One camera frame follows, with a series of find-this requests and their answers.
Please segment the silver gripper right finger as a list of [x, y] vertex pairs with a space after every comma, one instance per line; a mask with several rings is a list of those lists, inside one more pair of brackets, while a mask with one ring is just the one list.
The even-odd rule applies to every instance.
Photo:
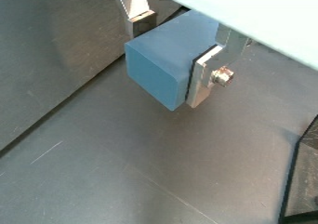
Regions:
[[197, 108], [208, 99], [214, 85], [229, 86], [234, 72], [229, 65], [238, 59], [249, 37], [225, 25], [220, 25], [216, 44], [193, 60], [186, 103]]

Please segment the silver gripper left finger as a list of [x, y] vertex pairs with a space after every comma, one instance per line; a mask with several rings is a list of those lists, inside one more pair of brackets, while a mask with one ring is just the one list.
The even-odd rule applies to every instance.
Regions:
[[126, 19], [126, 29], [131, 38], [157, 26], [157, 13], [150, 9], [149, 0], [117, 0]]

